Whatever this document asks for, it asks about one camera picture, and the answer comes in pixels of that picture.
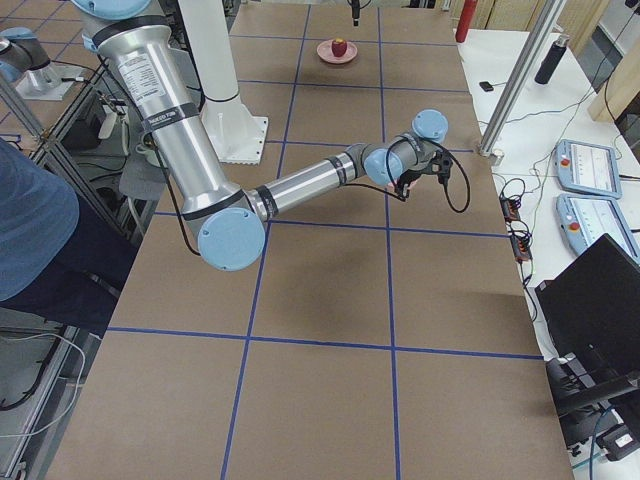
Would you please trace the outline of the grey background robot arm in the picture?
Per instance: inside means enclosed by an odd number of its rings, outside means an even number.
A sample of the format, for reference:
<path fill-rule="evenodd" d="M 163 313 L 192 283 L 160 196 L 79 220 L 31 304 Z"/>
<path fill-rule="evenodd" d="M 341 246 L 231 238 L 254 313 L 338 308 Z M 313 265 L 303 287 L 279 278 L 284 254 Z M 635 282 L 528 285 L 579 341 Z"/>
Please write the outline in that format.
<path fill-rule="evenodd" d="M 1 74 L 10 83 L 27 71 L 38 71 L 51 63 L 50 57 L 32 30 L 12 27 L 1 32 Z"/>

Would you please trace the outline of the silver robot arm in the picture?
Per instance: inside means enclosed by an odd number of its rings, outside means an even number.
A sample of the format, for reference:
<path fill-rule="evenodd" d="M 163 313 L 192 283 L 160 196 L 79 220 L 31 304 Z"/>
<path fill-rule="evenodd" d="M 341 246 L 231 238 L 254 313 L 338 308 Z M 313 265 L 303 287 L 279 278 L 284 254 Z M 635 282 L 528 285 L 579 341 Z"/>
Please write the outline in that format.
<path fill-rule="evenodd" d="M 265 244 L 264 222 L 366 175 L 405 199 L 412 182 L 435 175 L 448 184 L 452 154 L 438 111 L 423 110 L 410 131 L 386 144 L 354 144 L 319 163 L 253 190 L 230 181 L 169 49 L 171 30 L 155 1 L 78 1 L 88 43 L 118 69 L 145 130 L 160 148 L 183 199 L 182 216 L 200 256 L 213 267 L 251 265 Z"/>

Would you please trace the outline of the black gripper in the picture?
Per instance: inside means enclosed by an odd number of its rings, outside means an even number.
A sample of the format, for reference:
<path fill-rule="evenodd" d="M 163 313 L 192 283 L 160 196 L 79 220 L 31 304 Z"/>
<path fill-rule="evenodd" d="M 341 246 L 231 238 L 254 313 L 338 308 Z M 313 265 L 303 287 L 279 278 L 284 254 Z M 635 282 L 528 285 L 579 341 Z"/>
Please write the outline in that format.
<path fill-rule="evenodd" d="M 407 201 L 410 195 L 411 182 L 419 179 L 422 175 L 435 175 L 438 182 L 446 189 L 452 165 L 453 157 L 446 152 L 438 151 L 425 163 L 419 164 L 416 168 L 408 169 L 399 177 L 399 182 L 396 183 L 398 199 Z"/>

